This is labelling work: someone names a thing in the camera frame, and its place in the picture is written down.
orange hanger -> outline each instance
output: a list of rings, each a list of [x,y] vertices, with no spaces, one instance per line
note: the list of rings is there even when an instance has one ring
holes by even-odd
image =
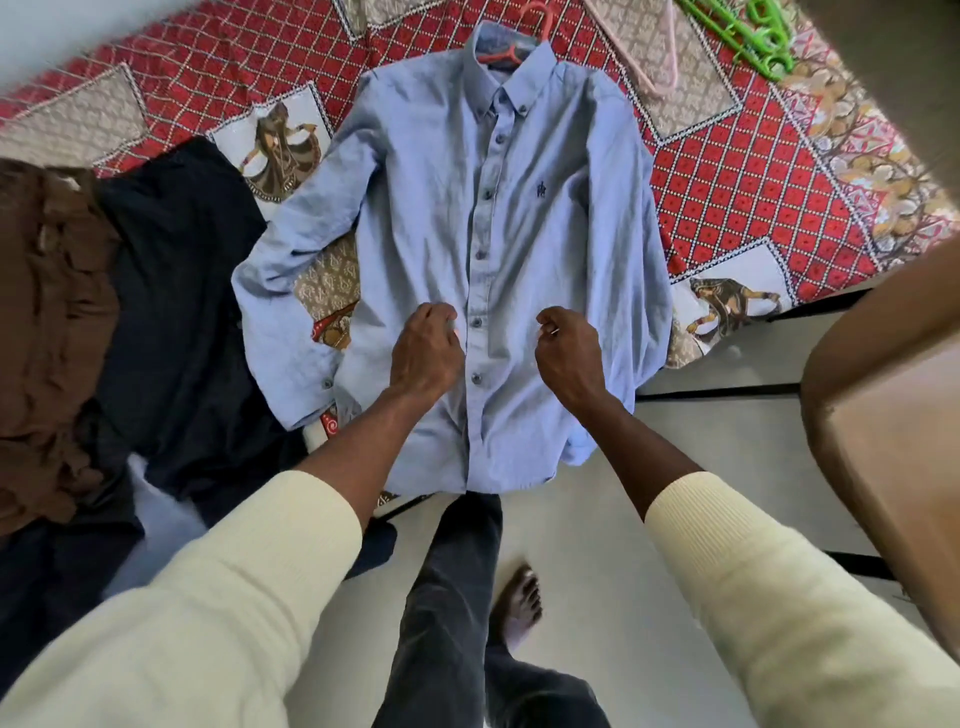
[[[543,14],[543,22],[540,24],[540,42],[544,43],[550,38],[550,31],[553,30],[553,19],[554,13],[550,10],[546,3],[539,2],[534,0],[534,2],[527,3],[522,8],[520,8],[520,20],[523,20],[523,16],[526,15],[529,11],[540,11]],[[516,63],[520,65],[523,63],[516,56],[516,44],[512,43],[510,48],[506,51],[500,53],[493,53],[488,56],[477,56],[477,62],[480,63],[498,63],[502,61],[510,61],[511,63]]]

brown wooden chair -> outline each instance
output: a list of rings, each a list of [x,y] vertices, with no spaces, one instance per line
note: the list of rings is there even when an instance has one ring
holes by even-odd
[[[907,264],[810,355],[810,449],[944,648],[960,657],[960,238]]]

person's right hand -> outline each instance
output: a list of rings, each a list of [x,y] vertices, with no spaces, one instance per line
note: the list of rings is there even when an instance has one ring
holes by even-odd
[[[537,321],[540,376],[560,404],[579,417],[607,395],[597,331],[583,314],[561,306],[545,308]]]
[[[390,386],[411,396],[425,413],[463,376],[464,350],[449,303],[421,303],[407,319],[394,346]]]

dark gray pants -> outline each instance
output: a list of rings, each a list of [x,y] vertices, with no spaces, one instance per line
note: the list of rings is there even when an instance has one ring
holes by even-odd
[[[488,644],[500,498],[470,493],[444,513],[413,589],[374,728],[610,728],[583,680]]]

foot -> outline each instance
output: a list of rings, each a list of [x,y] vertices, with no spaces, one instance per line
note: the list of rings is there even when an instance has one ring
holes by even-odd
[[[510,580],[490,614],[490,642],[505,644],[513,652],[543,617],[540,582],[524,564]]]

